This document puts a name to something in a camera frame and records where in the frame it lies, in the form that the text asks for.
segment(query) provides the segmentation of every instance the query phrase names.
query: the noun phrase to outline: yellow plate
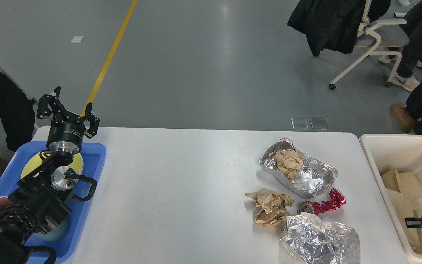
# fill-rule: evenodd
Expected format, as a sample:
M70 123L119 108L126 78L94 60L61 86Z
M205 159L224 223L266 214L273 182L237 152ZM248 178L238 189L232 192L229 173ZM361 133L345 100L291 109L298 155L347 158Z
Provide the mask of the yellow plate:
M32 172L34 169L40 166L42 164L42 161L45 160L49 155L51 155L52 152L49 150L43 150L42 152L38 152L35 154L27 164L25 164L24 169L21 173L21 179L25 177L27 174ZM76 174L82 173L82 168L84 167L84 160L82 160L82 156L80 153L77 153L74 155L73 162L68 165L70 168L74 169Z

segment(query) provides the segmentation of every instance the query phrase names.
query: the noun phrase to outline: white table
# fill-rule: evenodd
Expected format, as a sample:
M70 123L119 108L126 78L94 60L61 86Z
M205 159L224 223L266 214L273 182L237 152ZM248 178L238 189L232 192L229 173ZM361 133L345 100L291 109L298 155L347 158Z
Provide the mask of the white table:
M34 140L47 134L42 127ZM320 217L356 229L361 262L408 263L353 134L108 127L85 140L104 144L107 157L73 263L303 263L279 245L281 229L255 224L244 196L267 188L304 200L258 165L282 137L338 169L347 204Z

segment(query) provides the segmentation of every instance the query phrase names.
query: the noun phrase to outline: red foil wrapper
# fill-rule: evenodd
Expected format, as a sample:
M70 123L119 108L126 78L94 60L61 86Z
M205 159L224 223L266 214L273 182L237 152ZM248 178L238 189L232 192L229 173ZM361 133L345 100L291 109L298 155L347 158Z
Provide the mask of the red foil wrapper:
M299 204L298 213L307 212L318 216L320 213L326 211L337 210L342 204L346 204L346 199L341 192L335 188L330 190L330 201L322 201L322 204L318 202L302 202Z

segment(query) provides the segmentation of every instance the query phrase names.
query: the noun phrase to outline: crumpled brown paper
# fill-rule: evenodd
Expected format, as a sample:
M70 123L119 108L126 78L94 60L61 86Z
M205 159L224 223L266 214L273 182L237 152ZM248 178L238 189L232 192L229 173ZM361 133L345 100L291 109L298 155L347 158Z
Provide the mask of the crumpled brown paper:
M286 217L286 206L292 206L293 197L268 189L245 194L256 201L260 210L255 214L255 222L263 227L277 227Z
M273 156L273 159L276 161L274 168L282 172L290 182L294 183L297 171L303 168L302 160L300 160L297 152L293 149L279 150Z

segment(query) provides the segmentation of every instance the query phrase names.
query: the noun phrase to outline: crumpled aluminum foil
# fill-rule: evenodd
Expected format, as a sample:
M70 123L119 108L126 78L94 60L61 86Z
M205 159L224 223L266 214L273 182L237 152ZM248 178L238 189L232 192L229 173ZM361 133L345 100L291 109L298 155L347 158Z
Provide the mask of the crumpled aluminum foil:
M280 244L308 264L360 264L357 232L338 222L301 212L287 216Z
M282 172L273 168L276 165L273 156L278 150L287 149L295 150L303 161L303 169L297 171L293 183ZM284 137L278 143L271 146L258 160L258 163L284 186L300 197L308 199L317 197L328 191L338 177L338 171L334 167L300 152L294 147L293 141L289 137Z

